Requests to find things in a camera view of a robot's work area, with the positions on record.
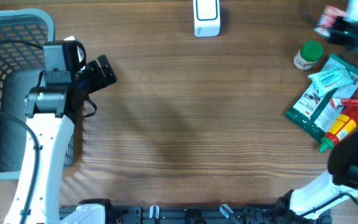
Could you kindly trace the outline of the red sauce bottle green cap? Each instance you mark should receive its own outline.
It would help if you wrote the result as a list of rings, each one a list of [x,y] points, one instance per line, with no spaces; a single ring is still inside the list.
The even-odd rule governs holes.
[[[358,106],[347,106],[320,139],[319,152],[332,149],[358,127]]]

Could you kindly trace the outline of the mint wet wipes pack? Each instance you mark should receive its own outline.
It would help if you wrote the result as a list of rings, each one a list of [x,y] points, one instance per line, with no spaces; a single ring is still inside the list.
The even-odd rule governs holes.
[[[318,96],[324,96],[335,88],[353,84],[348,72],[338,66],[333,66],[327,70],[311,74],[308,78],[316,88]]]

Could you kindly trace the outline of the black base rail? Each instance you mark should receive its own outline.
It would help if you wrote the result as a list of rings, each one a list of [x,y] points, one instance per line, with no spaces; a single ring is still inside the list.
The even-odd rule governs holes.
[[[250,207],[232,207],[235,220],[239,223],[252,224],[273,223],[268,212],[273,205],[252,205]],[[219,207],[160,207],[159,213],[150,217],[150,208],[130,205],[113,207],[115,220],[113,223],[234,223],[226,218]]]

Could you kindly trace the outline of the white barcode scanner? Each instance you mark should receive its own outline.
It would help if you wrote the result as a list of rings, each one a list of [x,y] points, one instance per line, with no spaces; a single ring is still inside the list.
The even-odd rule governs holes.
[[[220,33],[219,0],[193,0],[193,15],[196,37],[214,37]]]

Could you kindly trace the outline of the red snack bar wrapper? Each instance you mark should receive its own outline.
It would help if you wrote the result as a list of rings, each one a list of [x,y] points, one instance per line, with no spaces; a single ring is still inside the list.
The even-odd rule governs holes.
[[[358,98],[330,98],[329,102],[333,108],[340,106],[357,106]]]

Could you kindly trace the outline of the grey plastic mesh basket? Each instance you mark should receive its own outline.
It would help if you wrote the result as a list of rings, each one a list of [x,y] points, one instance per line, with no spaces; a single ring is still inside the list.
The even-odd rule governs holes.
[[[27,142],[25,96],[45,69],[42,47],[55,40],[52,17],[40,9],[0,11],[0,180],[18,179]]]

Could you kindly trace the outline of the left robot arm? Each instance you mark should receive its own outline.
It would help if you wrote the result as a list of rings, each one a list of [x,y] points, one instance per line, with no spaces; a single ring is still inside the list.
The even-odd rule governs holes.
[[[45,43],[45,69],[25,96],[28,129],[19,182],[5,223],[59,223],[59,197],[76,117],[90,94],[117,82],[105,55],[87,62],[81,42]]]

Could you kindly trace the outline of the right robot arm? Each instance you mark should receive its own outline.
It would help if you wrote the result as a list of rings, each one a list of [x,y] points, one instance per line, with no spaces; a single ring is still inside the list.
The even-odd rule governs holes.
[[[358,48],[358,22],[338,18],[330,33],[331,43]],[[326,171],[280,197],[267,216],[273,223],[317,223],[322,213],[347,199],[358,205],[358,130],[333,148]]]

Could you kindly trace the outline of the orange snack packet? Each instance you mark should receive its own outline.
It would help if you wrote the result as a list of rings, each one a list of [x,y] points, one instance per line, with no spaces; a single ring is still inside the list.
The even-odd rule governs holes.
[[[338,9],[334,6],[326,6],[319,19],[319,22],[317,23],[317,26],[314,28],[314,31],[323,37],[329,37],[329,29],[332,28],[336,19],[346,15],[347,12],[341,9]]]

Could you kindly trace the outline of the green 3M gloves package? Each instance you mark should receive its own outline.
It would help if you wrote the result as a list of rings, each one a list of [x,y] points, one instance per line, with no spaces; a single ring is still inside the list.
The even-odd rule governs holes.
[[[324,96],[318,96],[316,88],[311,84],[285,112],[286,118],[306,131],[316,141],[320,141],[343,109],[342,106],[332,107],[329,99],[332,97],[350,98],[358,89],[358,68],[336,54],[330,54],[321,71],[328,70],[333,66],[341,67],[347,71],[353,84],[334,89]]]

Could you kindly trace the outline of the green lid spice jar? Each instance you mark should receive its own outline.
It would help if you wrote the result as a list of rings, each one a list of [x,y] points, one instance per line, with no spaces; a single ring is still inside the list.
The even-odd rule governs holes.
[[[319,42],[309,40],[294,56],[293,62],[300,70],[309,70],[323,56],[323,53],[323,46]]]

